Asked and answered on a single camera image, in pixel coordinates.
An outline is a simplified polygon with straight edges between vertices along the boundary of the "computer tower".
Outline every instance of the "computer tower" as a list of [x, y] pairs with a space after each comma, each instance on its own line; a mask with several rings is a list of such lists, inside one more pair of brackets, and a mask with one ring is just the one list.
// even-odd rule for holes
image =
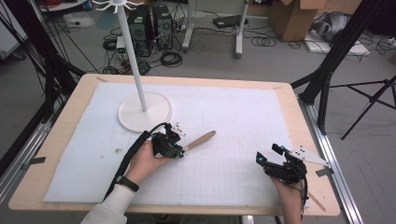
[[152, 7], [154, 35], [158, 37], [159, 49], [173, 47], [172, 16], [167, 6]]
[[149, 7], [139, 5], [135, 10], [131, 10], [128, 17], [128, 26], [131, 38], [134, 41], [135, 55], [148, 57], [151, 54], [149, 45], [154, 39]]

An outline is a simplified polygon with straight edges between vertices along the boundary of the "table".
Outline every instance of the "table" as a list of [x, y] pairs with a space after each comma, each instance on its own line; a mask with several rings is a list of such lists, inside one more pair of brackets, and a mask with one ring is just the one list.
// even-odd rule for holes
[[[184, 52], [187, 52], [187, 49], [189, 48], [190, 45], [190, 40], [192, 36], [192, 30], [194, 29], [194, 24], [191, 22], [192, 20], [192, 0], [189, 0], [188, 3], [188, 11], [187, 11], [187, 30], [186, 34], [184, 35], [184, 41], [182, 48]], [[244, 29], [244, 24], [245, 24], [245, 17], [248, 13], [248, 0], [244, 1], [244, 6], [242, 8], [242, 13], [241, 13], [241, 18], [239, 22], [239, 28], [237, 29], [236, 32], [236, 47], [235, 47], [235, 56], [237, 58], [242, 58], [242, 35], [243, 35], [243, 29]]]
[[[89, 211], [93, 203], [44, 203], [57, 163], [70, 141], [81, 115], [90, 102], [96, 86], [101, 82], [134, 83], [130, 76], [85, 75], [53, 125], [36, 157], [46, 157], [44, 163], [32, 164], [12, 196], [9, 207], [15, 210], [36, 211]], [[181, 77], [142, 77], [144, 84], [181, 85], [197, 87], [222, 87], [274, 90], [280, 104], [283, 118], [290, 134], [293, 147], [303, 145], [314, 149], [315, 144], [307, 128], [304, 116], [294, 92], [287, 83], [220, 80]], [[311, 207], [305, 209], [306, 216], [337, 216], [340, 212], [332, 187], [327, 177], [317, 177], [315, 171], [320, 165], [307, 163]], [[280, 215], [279, 207], [235, 207], [235, 206], [173, 206], [133, 205], [127, 212], [166, 214], [217, 214], [217, 215]]]

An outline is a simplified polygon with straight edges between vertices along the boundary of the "tripod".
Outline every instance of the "tripod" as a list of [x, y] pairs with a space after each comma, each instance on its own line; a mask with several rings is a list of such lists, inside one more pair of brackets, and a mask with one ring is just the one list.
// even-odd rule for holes
[[[374, 82], [362, 82], [362, 83], [354, 83], [354, 84], [345, 84], [345, 85], [338, 85], [338, 86], [330, 86], [330, 88], [338, 88], [338, 87], [348, 87], [350, 89], [352, 89], [353, 91], [356, 91], [357, 93], [367, 97], [369, 99], [370, 104], [366, 107], [366, 109], [364, 109], [364, 111], [361, 113], [361, 115], [358, 117], [358, 119], [355, 121], [355, 123], [353, 123], [353, 125], [349, 128], [349, 130], [344, 134], [344, 136], [341, 138], [341, 140], [344, 140], [347, 135], [352, 131], [353, 128], [355, 128], [355, 126], [359, 123], [359, 121], [363, 118], [363, 116], [369, 111], [369, 109], [375, 104], [375, 103], [380, 103], [381, 105], [385, 105], [387, 107], [390, 107], [394, 110], [396, 110], [396, 90], [395, 90], [395, 80], [396, 80], [396, 75], [391, 78], [390, 80], [384, 79], [382, 81], [374, 81]], [[378, 92], [376, 92], [373, 96], [357, 90], [356, 88], [354, 88], [354, 86], [361, 86], [361, 85], [370, 85], [370, 84], [378, 84], [378, 83], [383, 83], [384, 86], [379, 89]], [[395, 105], [390, 105], [387, 104], [381, 100], [379, 100], [379, 97], [381, 97], [381, 95], [389, 88], [392, 88], [392, 93], [393, 93], [393, 101]]]

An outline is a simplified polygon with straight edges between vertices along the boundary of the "wooden handle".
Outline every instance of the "wooden handle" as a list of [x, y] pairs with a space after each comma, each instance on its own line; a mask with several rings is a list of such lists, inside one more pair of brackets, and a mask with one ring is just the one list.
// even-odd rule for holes
[[206, 133], [202, 135], [201, 137], [197, 138], [195, 141], [189, 143], [186, 147], [183, 147], [184, 151], [191, 150], [193, 147], [196, 147], [203, 142], [207, 141], [209, 138], [213, 137], [216, 134], [216, 131], [212, 131], [210, 133]]

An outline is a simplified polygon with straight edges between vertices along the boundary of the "white pole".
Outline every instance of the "white pole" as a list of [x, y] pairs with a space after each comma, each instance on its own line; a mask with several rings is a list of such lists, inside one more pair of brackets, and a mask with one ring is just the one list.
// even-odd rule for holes
[[132, 72], [134, 73], [134, 82], [137, 87], [137, 93], [139, 94], [140, 104], [142, 105], [143, 112], [148, 111], [146, 105], [145, 95], [143, 93], [142, 82], [140, 80], [139, 69], [137, 67], [136, 57], [134, 56], [134, 46], [132, 45], [131, 34], [129, 33], [129, 26], [125, 16], [125, 10], [123, 6], [117, 6], [120, 27], [122, 30], [122, 36], [125, 39], [126, 51], [128, 53], [129, 62], [131, 64]]

